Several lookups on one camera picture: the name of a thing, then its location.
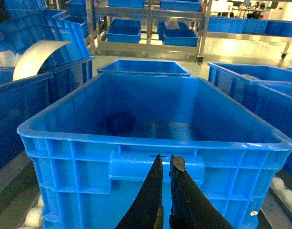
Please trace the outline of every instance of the stainless steel shelf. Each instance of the stainless steel shelf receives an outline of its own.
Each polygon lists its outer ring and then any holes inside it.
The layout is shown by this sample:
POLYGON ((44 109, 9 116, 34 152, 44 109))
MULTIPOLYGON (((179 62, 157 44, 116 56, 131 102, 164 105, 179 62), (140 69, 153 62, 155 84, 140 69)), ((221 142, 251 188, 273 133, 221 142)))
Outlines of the stainless steel shelf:
POLYGON ((202 12, 190 12, 190 11, 176 11, 176 10, 161 10, 158 5, 153 5, 148 9, 148 5, 145 8, 125 8, 125 7, 109 7, 107 0, 104 0, 97 7, 97 14, 100 16, 114 16, 124 18, 146 18, 151 17, 153 19, 170 19, 176 18, 178 20, 200 20, 203 17, 202 12))
POLYGON ((258 42, 283 42, 292 43, 292 37, 280 37, 280 36, 266 36, 255 34, 238 34, 238 33, 223 33, 223 32, 206 32, 207 38, 221 38, 221 39, 236 39, 246 41, 258 41, 258 42))

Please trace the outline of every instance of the plastic crate rim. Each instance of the plastic crate rim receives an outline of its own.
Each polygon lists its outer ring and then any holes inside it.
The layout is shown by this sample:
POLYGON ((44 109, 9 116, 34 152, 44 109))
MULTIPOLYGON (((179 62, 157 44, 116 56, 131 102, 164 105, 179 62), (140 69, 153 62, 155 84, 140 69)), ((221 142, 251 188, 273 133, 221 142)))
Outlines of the plastic crate rim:
POLYGON ((30 76, 30 77, 27 77, 24 79, 11 81, 9 83, 4 83, 4 84, 0 85, 0 94, 4 94, 4 93, 6 94, 6 93, 11 92, 13 90, 18 90, 22 87, 32 85, 32 84, 38 83, 38 82, 43 81, 43 80, 47 80, 47 79, 52 78, 52 77, 53 77, 53 74, 49 71, 46 71, 44 73, 30 76), (22 86, 18 86, 18 84, 20 84, 21 82, 23 83, 26 80, 29 80, 28 84, 24 83, 24 84, 22 84, 22 86))
MULTIPOLYGON (((231 72, 234 76, 234 78, 236 79, 239 79, 239 80, 244 80, 246 83, 250 84, 250 85, 258 85, 258 84, 261 84, 261 83, 284 83, 284 82, 287 82, 287 81, 274 81, 274 80, 251 80, 251 79, 248 79, 246 78, 244 75, 241 75, 239 73, 236 73, 232 70, 229 70, 223 66, 221 66, 220 64, 230 64, 230 63, 217 63, 217 62, 214 62, 214 63, 207 63, 208 66, 214 68, 214 69, 219 69, 219 71, 223 72, 223 73, 229 73, 231 72)), ((231 65, 236 65, 236 66, 246 66, 246 64, 241 64, 241 63, 232 63, 231 65)), ((257 65, 258 67, 270 67, 270 68, 275 68, 275 69, 281 69, 281 68, 277 68, 277 67, 273 67, 273 66, 267 66, 267 65, 257 65)))
MULTIPOLYGON (((273 127, 257 115, 246 109, 244 106, 224 94, 221 90, 214 87, 210 82, 201 78, 184 77, 190 81, 202 81, 214 90, 217 90, 222 96, 227 96, 232 102, 236 103, 241 109, 248 112, 254 118, 258 119, 266 128, 271 128, 272 136, 278 140, 278 143, 240 143, 240 142, 210 142, 210 141, 186 141, 186 140, 166 140, 166 139, 148 139, 148 138, 135 138, 135 137, 118 137, 118 136, 106 136, 106 135, 88 135, 88 134, 71 134, 62 132, 49 132, 33 130, 32 125, 37 119, 43 119, 48 113, 53 113, 54 109, 58 106, 69 102, 77 94, 82 93, 84 89, 89 87, 92 83, 98 80, 100 77, 109 75, 106 73, 98 74, 90 79, 88 82, 75 89, 65 97, 61 98, 57 102, 51 104, 38 114, 34 115, 27 121, 23 122, 17 128, 17 133, 23 137, 41 138, 41 139, 55 139, 77 141, 77 142, 92 142, 101 144, 114 144, 114 145, 135 145, 135 146, 156 146, 156 147, 174 147, 174 148, 215 148, 215 149, 241 149, 241 150, 277 150, 277 151, 288 151, 292 150, 292 139, 286 136, 277 128, 273 127)), ((146 77, 163 77, 165 76, 146 76, 146 77)))
MULTIPOLYGON (((113 63, 116 63, 118 61, 133 61, 133 62, 165 62, 165 63, 175 63, 179 68, 181 68, 183 71, 186 73, 177 73, 178 75, 186 75, 186 74, 191 74, 187 69, 185 69, 183 66, 181 66, 177 61, 158 61, 158 60, 128 60, 128 59, 119 59, 119 60, 114 60, 113 62, 106 64, 105 66, 96 69, 97 71, 102 71, 104 68, 108 67, 109 65, 112 65, 113 63)), ((124 73, 132 73, 132 71, 122 71, 124 73)), ((147 72, 147 73, 152 73, 152 74, 168 74, 168 73, 157 73, 157 72, 147 72)))

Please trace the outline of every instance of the blue tray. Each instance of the blue tray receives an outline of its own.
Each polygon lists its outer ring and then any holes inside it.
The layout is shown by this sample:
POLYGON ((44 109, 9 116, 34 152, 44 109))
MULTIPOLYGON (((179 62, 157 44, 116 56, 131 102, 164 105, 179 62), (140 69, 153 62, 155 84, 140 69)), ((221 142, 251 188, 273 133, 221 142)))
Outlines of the blue tray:
POLYGON ((130 73, 138 75, 187 76, 191 73, 173 61, 116 60, 99 69, 98 73, 130 73))
POLYGON ((144 8, 145 0, 108 0, 110 7, 144 8))
POLYGON ((114 19, 111 26, 118 27, 141 27, 141 21, 138 20, 124 20, 124 19, 114 19))
POLYGON ((88 19, 86 17, 72 17, 67 16, 62 20, 77 23, 81 26, 83 37, 86 38, 89 35, 88 19))
POLYGON ((112 26, 107 31, 110 42, 138 43, 141 40, 140 27, 112 26))
POLYGON ((246 19, 211 17, 209 19, 208 31, 243 33, 245 24, 246 24, 246 19))
POLYGON ((292 82, 292 71, 262 65, 208 63, 209 81, 250 110, 259 84, 292 82))
POLYGON ((161 0, 162 10, 196 11, 201 9, 200 0, 161 0))
MULTIPOLYGON (((178 22, 178 25, 181 30, 188 30, 188 26, 184 22, 178 22)), ((159 22, 157 25, 157 33, 159 35, 159 40, 163 40, 163 31, 166 30, 167 27, 164 22, 159 22)))
POLYGON ((193 30, 164 30, 163 44, 177 46, 197 46, 198 37, 193 30))
POLYGON ((18 133, 35 165, 45 229, 115 228, 157 154, 164 166, 165 229, 172 154, 185 158, 193 180, 236 229, 256 229, 251 212, 260 210, 292 151, 282 132, 193 77, 100 74, 18 133), (123 113, 135 118, 133 130, 113 135, 106 117, 123 113))
POLYGON ((242 32, 264 35, 268 24, 268 20, 246 19, 245 27, 242 32))

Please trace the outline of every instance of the dark object in crate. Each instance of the dark object in crate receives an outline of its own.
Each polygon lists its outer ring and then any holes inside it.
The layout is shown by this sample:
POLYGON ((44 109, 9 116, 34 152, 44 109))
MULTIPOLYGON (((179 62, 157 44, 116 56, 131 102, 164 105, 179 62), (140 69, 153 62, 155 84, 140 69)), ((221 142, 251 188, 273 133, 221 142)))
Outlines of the dark object in crate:
POLYGON ((107 129, 114 135, 132 131, 136 117, 128 112, 106 115, 107 129))
POLYGON ((157 155, 149 173, 129 210, 116 229, 162 229, 163 228, 163 164, 157 155))
POLYGON ((187 173, 183 157, 171 156, 170 177, 171 229, 233 229, 187 173))

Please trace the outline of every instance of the floor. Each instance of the floor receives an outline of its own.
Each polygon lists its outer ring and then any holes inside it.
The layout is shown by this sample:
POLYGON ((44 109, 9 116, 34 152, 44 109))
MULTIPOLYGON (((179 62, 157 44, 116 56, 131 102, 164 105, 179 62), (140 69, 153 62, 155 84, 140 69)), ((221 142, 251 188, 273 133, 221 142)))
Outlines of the floor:
MULTIPOLYGON (((208 62, 242 63, 269 65, 280 68, 292 67, 292 44, 288 55, 284 60, 281 54, 285 43, 238 41, 228 39, 207 38, 205 44, 202 65, 195 62, 178 61, 184 68, 191 72, 194 77, 208 79, 208 62)), ((96 69, 117 59, 141 59, 120 56, 95 56, 93 61, 93 73, 96 69)))

